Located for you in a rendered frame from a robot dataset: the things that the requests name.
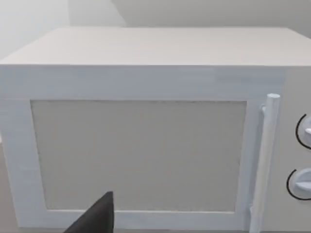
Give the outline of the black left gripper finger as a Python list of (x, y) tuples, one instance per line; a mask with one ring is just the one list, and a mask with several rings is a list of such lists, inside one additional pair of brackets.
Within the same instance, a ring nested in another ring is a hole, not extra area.
[(106, 192), (63, 233), (114, 233), (113, 192)]

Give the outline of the pale microwave door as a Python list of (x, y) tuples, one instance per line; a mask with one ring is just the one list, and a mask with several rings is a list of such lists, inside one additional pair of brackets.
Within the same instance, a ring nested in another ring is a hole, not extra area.
[(116, 227), (245, 230), (259, 107), (283, 67), (0, 65), (21, 228), (66, 228), (108, 190)]

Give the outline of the pale microwave oven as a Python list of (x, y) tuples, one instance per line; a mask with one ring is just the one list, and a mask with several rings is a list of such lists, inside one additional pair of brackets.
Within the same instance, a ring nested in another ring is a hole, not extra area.
[[(310, 232), (311, 201), (292, 198), (286, 180), (311, 168), (311, 150), (302, 147), (295, 127), (311, 114), (311, 39), (284, 28), (99, 28), (52, 31), (15, 51), (0, 65), (267, 66), (283, 67), (273, 155), (261, 232)], [(252, 163), (249, 231), (263, 126), (257, 126)]]

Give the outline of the pale microwave knob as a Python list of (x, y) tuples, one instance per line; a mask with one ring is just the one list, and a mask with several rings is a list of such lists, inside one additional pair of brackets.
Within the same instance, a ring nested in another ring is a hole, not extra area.
[(304, 114), (298, 120), (295, 136), (302, 147), (311, 150), (311, 114)]
[[(311, 168), (304, 168), (302, 170), (294, 169), (286, 180), (287, 193), (299, 201), (311, 201)], [(299, 191), (309, 197), (300, 197), (295, 194)]]

